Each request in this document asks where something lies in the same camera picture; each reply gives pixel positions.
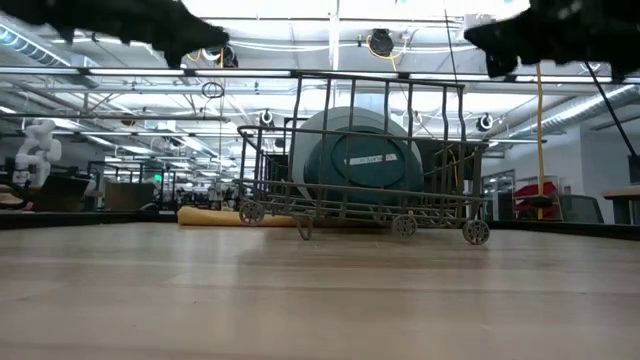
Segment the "white humanoid robot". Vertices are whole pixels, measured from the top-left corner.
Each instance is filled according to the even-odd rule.
[[[34,120],[25,130],[26,139],[16,155],[16,170],[13,183],[24,186],[31,180],[31,185],[42,186],[51,172],[51,162],[62,157],[62,145],[53,138],[51,132],[56,128],[53,120]],[[33,148],[38,148],[35,155],[29,155]],[[29,173],[29,165],[36,165],[36,173]]]

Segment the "white label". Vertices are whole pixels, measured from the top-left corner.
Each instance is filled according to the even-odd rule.
[[[375,164],[382,161],[396,161],[398,157],[396,154],[387,154],[384,156],[384,160],[382,159],[383,155],[374,155],[374,156],[365,156],[361,158],[351,158],[349,160],[349,165],[364,165],[364,164]]]

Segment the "yellow pole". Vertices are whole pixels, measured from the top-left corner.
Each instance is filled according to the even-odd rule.
[[[536,65],[538,75],[538,195],[544,195],[544,156],[542,155],[542,75],[540,64]],[[542,209],[538,209],[538,220],[542,220]]]

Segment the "wooden table surface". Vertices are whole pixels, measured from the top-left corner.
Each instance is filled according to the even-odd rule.
[[[640,243],[127,224],[0,232],[0,359],[639,359]]]

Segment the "caster wheel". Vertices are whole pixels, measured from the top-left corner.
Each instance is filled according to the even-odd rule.
[[[249,226],[258,226],[264,219],[264,207],[257,202],[247,202],[240,207],[240,221]]]
[[[418,222],[411,215],[400,215],[391,222],[391,230],[403,238],[408,238],[418,230]]]
[[[491,230],[489,230],[489,225],[482,220],[470,220],[462,227],[462,235],[469,244],[482,245],[489,241]]]

